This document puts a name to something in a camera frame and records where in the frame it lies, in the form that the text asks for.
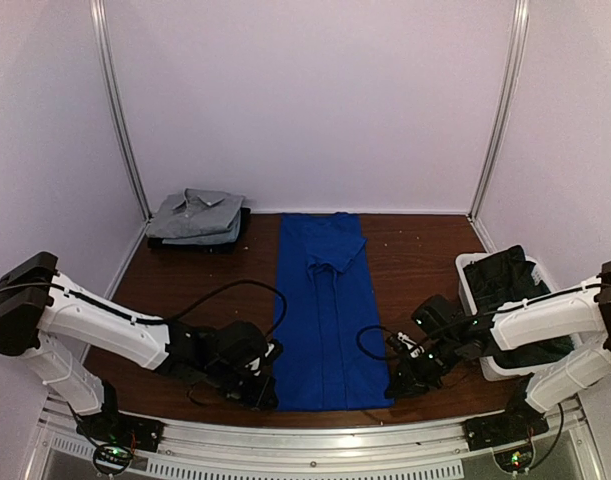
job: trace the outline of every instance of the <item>blue fabric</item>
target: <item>blue fabric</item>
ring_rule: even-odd
[[[365,243],[357,215],[283,215],[276,287],[289,308],[274,333],[285,347],[273,370],[279,410],[393,404],[384,396],[387,365],[356,346],[358,330],[379,323]],[[385,354],[379,334],[365,335],[363,343],[376,355]]]

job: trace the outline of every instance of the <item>white wall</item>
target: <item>white wall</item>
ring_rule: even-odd
[[[0,2],[0,276],[48,250],[103,294],[139,230],[94,45],[87,2]],[[0,356],[0,480],[19,477],[45,393]]]
[[[152,205],[186,186],[263,211],[466,212],[512,0],[108,2]]]
[[[531,2],[517,95],[481,220],[559,286],[611,260],[611,0]],[[611,378],[583,395],[611,479]]]

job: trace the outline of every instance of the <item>plastic bin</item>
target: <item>plastic bin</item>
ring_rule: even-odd
[[[469,284],[467,283],[467,278],[465,277],[465,267],[470,263],[477,262],[482,260],[483,258],[489,257],[490,253],[463,253],[456,257],[456,270],[458,271],[458,296],[461,299],[461,303],[463,304],[463,309],[465,313],[468,315],[473,315],[476,313],[476,303],[474,302],[474,296],[472,295],[472,291],[469,288]],[[538,283],[539,281],[545,282],[550,290],[553,290],[553,282],[548,277],[547,273],[543,270],[543,268],[538,264],[538,262],[532,257],[525,256],[525,259],[534,262],[536,266],[532,271],[532,277],[534,278],[534,283]],[[572,339],[572,343],[574,344],[574,348],[580,347],[582,344],[581,338],[578,334],[570,335]],[[547,368],[551,365],[551,363],[543,363],[541,365],[532,365],[530,367],[521,367],[521,368],[502,368],[500,367],[494,357],[483,357],[480,359],[481,369],[483,371],[483,376],[486,380],[490,382],[496,382],[499,380],[507,380],[508,378],[520,377],[524,375],[529,375],[530,373],[538,372],[543,368]]]

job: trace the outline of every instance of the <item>robotic arm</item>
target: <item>robotic arm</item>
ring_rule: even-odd
[[[444,297],[431,297],[412,319],[427,336],[419,344],[402,332],[387,339],[399,360],[386,391],[390,398],[440,388],[441,377],[462,359],[588,334],[582,346],[522,382],[505,412],[466,422],[472,450],[517,441],[525,437],[527,427],[535,433],[547,431],[545,412],[611,374],[611,262],[598,276],[570,289],[469,317]],[[424,348],[431,341],[432,346]]]
[[[156,450],[158,422],[118,412],[113,387],[92,375],[56,335],[128,358],[187,384],[206,382],[229,400],[274,409],[274,378],[263,372],[282,352],[255,325],[234,321],[217,330],[143,315],[90,293],[39,253],[0,280],[0,354],[16,356],[58,392],[89,436]]]

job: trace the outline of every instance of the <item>ventilation grille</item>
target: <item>ventilation grille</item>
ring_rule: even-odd
[[[69,455],[91,460],[94,448],[82,439],[70,438],[56,434],[52,448]],[[222,470],[188,465],[168,460],[169,457],[148,456],[146,463],[137,465],[138,458],[128,469],[140,475],[147,475],[161,480],[460,480],[465,478],[460,460],[451,460],[433,465],[410,467],[387,472],[364,472],[361,474],[316,474],[312,473],[225,473]]]

